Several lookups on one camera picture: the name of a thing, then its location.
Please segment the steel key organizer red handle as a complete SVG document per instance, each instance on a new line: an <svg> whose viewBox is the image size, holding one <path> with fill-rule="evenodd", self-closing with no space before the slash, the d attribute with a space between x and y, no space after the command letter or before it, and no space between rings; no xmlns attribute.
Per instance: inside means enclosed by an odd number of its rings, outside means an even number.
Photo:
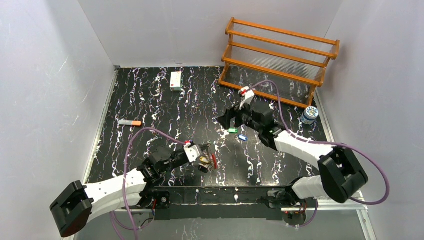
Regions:
<svg viewBox="0 0 424 240"><path fill-rule="evenodd" d="M213 150L212 150L212 154L202 153L201 156L197 159L197 163L198 165L202 164L202 165L208 166L209 172L213 172L214 170L218 168L217 159Z"/></svg>

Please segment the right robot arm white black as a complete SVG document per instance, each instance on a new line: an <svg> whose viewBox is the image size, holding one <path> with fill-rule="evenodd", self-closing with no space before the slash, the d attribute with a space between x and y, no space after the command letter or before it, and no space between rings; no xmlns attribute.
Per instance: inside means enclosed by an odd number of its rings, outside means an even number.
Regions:
<svg viewBox="0 0 424 240"><path fill-rule="evenodd" d="M237 104L216 120L226 130L232 120L236 128L249 127L266 147L292 155L319 170L319 175L293 180L278 193L277 199L294 204L304 199L329 197L343 204L369 180L352 150L294 137L274 119L270 110Z"/></svg>

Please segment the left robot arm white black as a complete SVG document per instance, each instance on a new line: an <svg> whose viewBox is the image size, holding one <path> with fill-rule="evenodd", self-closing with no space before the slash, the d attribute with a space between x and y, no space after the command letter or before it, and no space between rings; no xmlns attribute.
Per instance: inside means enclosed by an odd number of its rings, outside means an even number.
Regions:
<svg viewBox="0 0 424 240"><path fill-rule="evenodd" d="M153 194L167 173L184 165L195 165L203 173L217 168L211 144L186 143L171 151L166 147L153 150L140 166L126 175L97 183L70 183L49 209L63 238L75 235L95 218L126 207L160 205Z"/></svg>

